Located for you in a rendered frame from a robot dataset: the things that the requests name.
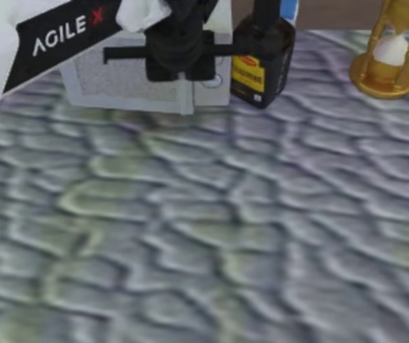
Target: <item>red logo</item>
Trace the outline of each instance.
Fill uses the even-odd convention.
[[[248,66],[256,66],[256,61],[249,56],[240,56],[239,59]]]
[[[98,9],[94,9],[92,12],[93,14],[93,19],[91,21],[91,24],[93,26],[97,25],[98,23],[103,22],[103,7],[100,6]]]

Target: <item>cobblestone tablecloth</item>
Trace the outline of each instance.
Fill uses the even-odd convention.
[[[0,106],[0,343],[409,343],[409,96],[362,32],[301,32],[284,95],[192,117]]]

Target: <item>gray box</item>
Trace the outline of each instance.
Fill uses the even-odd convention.
[[[220,0],[205,29],[217,44],[233,41],[231,0]],[[143,34],[123,31],[61,67],[71,104],[84,107],[192,114],[196,106],[227,106],[230,101],[231,57],[217,58],[216,79],[208,82],[153,83],[144,60],[103,63],[103,48],[142,46]]]

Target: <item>yellow label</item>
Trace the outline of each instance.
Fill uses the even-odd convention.
[[[265,69],[251,56],[233,57],[233,80],[264,93]]]

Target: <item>hourglass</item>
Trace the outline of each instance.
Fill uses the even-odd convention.
[[[385,30],[391,27],[392,34]],[[397,99],[409,94],[409,0],[383,0],[368,49],[350,68],[356,87],[375,98]]]

